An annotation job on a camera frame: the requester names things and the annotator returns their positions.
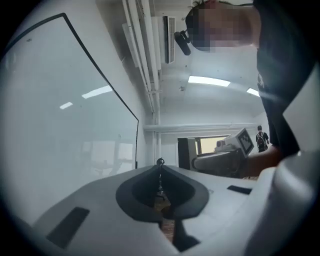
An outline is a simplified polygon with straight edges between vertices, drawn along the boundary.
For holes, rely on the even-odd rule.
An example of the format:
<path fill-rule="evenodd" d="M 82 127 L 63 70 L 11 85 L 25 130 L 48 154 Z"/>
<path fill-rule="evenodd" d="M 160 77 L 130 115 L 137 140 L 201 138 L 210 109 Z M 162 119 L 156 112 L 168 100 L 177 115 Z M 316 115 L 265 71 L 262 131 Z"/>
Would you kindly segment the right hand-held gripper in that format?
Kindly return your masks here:
<path fill-rule="evenodd" d="M 217 141 L 216 152 L 198 155 L 191 161 L 191 165 L 199 173 L 239 178 L 239 169 L 253 148 L 249 133 L 243 128 Z"/>

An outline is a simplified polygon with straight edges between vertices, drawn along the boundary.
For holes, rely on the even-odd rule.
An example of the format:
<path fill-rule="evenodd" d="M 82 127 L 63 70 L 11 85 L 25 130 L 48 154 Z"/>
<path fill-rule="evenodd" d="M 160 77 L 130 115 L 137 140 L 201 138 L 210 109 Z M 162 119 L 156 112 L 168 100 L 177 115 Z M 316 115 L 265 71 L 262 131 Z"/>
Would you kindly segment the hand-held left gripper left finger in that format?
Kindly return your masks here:
<path fill-rule="evenodd" d="M 61 253 L 71 256 L 175 256 L 179 251 L 159 225 L 136 221 L 119 207 L 116 190 L 126 180 L 150 167 L 92 181 L 44 212 L 33 225 L 43 237 L 76 207 L 89 211 L 74 237 Z"/>

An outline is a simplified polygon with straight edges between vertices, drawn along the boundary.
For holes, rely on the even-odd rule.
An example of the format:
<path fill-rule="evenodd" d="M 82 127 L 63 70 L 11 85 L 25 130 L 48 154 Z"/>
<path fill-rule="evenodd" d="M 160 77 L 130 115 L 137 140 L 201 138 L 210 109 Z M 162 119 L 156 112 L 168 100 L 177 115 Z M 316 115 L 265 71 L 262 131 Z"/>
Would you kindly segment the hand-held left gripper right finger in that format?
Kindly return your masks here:
<path fill-rule="evenodd" d="M 205 205 L 191 218 L 178 218 L 187 249 L 173 245 L 161 256 L 247 256 L 247 247 L 262 214 L 262 179 L 220 177 L 176 166 L 162 166 L 169 180 L 177 178 L 194 189 L 193 197 L 176 208 L 177 217 Z"/>

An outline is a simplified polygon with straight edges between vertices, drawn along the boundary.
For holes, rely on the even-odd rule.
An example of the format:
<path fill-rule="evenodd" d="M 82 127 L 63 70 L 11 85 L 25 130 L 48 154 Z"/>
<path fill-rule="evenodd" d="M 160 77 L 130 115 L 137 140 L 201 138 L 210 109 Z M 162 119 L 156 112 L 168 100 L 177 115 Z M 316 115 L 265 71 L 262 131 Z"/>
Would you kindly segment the person's right forearm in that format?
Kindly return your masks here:
<path fill-rule="evenodd" d="M 276 167 L 283 159 L 280 149 L 272 145 L 267 150 L 250 155 L 244 165 L 245 177 L 258 177 L 267 168 Z"/>

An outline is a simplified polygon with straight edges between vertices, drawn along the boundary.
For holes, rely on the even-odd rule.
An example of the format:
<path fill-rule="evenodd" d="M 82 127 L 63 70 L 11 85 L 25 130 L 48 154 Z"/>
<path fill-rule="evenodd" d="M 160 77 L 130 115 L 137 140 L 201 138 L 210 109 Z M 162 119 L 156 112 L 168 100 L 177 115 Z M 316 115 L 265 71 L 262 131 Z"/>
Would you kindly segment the white horizontal pipe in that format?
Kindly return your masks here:
<path fill-rule="evenodd" d="M 176 132 L 176 131 L 193 131 L 193 130 L 210 130 L 210 129 L 232 129 L 232 128 L 254 128 L 256 123 L 192 123 L 192 124 L 153 124 L 144 125 L 143 130 L 146 132 Z"/>

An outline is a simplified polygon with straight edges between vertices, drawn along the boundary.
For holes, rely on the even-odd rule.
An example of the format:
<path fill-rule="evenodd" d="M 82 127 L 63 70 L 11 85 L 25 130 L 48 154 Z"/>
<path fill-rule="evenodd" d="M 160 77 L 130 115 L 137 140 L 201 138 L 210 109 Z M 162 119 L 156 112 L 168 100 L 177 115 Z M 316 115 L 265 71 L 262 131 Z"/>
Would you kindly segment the long ceiling light panel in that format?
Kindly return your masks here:
<path fill-rule="evenodd" d="M 190 84 L 204 84 L 204 85 L 228 87 L 231 82 L 227 81 L 227 80 L 211 78 L 211 77 L 190 76 L 188 78 L 188 83 L 190 83 Z"/>

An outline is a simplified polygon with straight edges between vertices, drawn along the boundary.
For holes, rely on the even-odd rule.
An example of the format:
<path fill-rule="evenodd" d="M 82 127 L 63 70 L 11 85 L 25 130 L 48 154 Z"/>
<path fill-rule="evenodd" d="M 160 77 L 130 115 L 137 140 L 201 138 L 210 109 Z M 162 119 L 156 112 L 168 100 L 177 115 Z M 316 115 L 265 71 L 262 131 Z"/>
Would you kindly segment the person in black clothing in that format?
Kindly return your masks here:
<path fill-rule="evenodd" d="M 298 23 L 276 0 L 253 0 L 260 14 L 257 49 L 258 89 L 266 112 L 270 142 L 283 157 L 299 151 L 283 113 L 302 89 L 315 56 Z"/>

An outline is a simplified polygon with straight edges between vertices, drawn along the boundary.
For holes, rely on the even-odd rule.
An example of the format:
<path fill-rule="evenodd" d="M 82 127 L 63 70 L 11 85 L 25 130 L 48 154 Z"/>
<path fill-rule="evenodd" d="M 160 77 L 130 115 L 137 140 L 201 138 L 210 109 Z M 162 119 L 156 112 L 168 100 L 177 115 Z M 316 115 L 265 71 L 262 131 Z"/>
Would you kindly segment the white ceiling pipe run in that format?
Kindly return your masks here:
<path fill-rule="evenodd" d="M 147 101 L 153 114 L 160 113 L 160 73 L 157 66 L 156 41 L 154 38 L 149 0 L 122 0 L 129 33 L 129 48 L 137 64 Z"/>

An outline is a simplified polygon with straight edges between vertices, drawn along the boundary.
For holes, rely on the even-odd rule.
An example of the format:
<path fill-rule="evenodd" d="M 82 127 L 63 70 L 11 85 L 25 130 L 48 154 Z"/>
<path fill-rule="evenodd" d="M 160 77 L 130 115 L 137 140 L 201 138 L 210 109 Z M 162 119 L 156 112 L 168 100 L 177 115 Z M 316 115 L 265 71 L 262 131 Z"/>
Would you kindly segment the white air conditioner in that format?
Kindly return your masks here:
<path fill-rule="evenodd" d="M 151 18 L 154 50 L 157 69 L 162 64 L 175 61 L 176 18 L 172 16 L 153 16 Z"/>

